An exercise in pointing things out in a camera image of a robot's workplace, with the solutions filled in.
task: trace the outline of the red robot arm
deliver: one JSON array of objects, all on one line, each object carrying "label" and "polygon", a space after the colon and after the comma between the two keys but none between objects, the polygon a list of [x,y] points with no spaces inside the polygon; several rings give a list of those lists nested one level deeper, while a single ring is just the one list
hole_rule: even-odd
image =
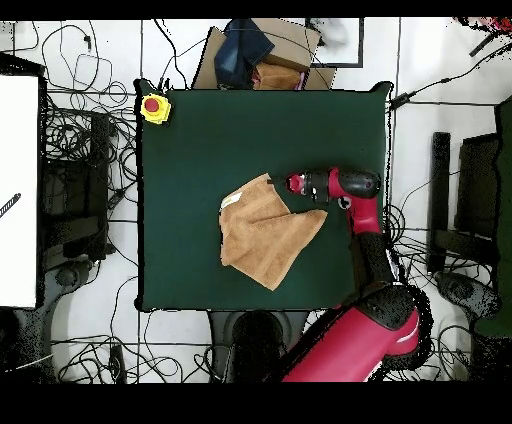
[{"label": "red robot arm", "polygon": [[393,284],[377,218],[380,177],[331,168],[292,174],[287,188],[314,202],[340,199],[340,206],[346,207],[356,293],[344,305],[326,311],[267,380],[364,381],[384,356],[415,351],[420,325],[411,295]]}]

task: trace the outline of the white panel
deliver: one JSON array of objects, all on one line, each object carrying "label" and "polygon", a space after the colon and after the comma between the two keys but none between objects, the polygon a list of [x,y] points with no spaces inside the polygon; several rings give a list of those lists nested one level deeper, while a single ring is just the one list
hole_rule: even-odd
[{"label": "white panel", "polygon": [[0,305],[35,306],[38,80],[0,76]]}]

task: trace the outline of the green table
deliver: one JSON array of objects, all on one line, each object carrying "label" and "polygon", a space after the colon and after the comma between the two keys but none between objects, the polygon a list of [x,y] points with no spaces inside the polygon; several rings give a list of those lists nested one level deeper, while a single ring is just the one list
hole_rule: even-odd
[{"label": "green table", "polygon": [[[136,87],[140,107],[141,95],[155,90],[145,80]],[[274,292],[221,265],[219,206],[265,172],[284,176],[338,165],[383,173],[390,87],[168,91],[169,126],[138,122],[141,308],[301,310],[339,304],[354,283],[345,212],[336,202],[323,207],[329,213],[325,224]],[[292,212],[315,208],[305,197],[277,191]]]}]

